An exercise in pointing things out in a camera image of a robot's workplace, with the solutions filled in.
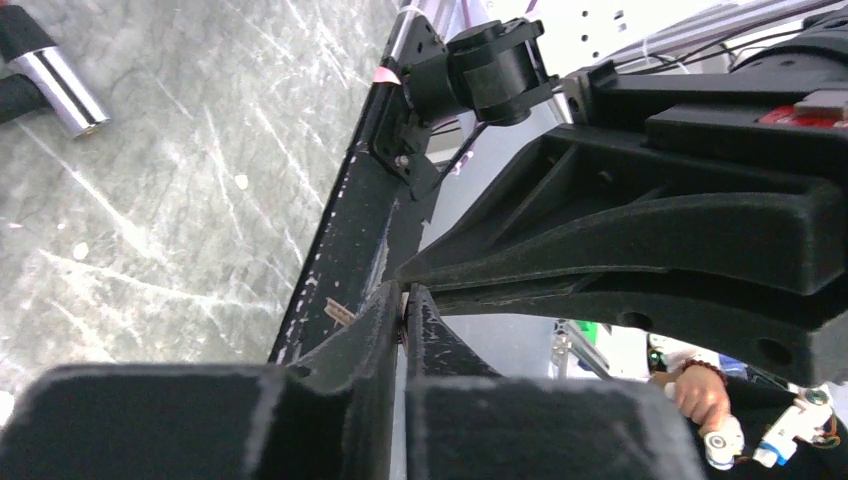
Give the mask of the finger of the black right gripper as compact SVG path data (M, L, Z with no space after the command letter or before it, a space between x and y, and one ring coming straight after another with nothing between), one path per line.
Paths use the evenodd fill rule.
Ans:
M511 313L587 320L672 337L801 386L847 379L847 281L801 296L691 273L569 275L434 286L445 315Z

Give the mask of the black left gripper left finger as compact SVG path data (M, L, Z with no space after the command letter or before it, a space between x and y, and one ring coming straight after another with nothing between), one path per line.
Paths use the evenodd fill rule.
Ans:
M400 289L287 365L66 365L18 399L5 479L385 479Z

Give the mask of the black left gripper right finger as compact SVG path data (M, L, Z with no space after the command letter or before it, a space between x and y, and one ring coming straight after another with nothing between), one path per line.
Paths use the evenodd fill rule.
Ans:
M653 386L509 378L413 285L406 311L411 479L701 479L687 423Z

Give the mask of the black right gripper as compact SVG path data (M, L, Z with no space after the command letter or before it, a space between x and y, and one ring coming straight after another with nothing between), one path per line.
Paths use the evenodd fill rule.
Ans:
M606 62L563 84L575 123L596 129L529 142L399 280L692 273L809 295L845 271L846 9L728 73Z

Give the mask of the small silver key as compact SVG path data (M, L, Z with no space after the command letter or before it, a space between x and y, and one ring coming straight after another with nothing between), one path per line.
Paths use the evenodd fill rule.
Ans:
M355 321L356 314L331 297L326 297L324 313L328 315L335 325L346 327Z

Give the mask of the red cable lock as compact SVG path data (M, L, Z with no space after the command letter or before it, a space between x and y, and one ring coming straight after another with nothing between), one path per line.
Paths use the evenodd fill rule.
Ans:
M1 122L49 109L72 138L90 134L110 115L53 38L20 5L1 3Z

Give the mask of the person's hand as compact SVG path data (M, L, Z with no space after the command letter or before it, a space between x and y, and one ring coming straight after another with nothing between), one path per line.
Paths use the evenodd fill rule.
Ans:
M730 414L723 377L711 367L691 365L675 379L675 401L702 434L718 431Z

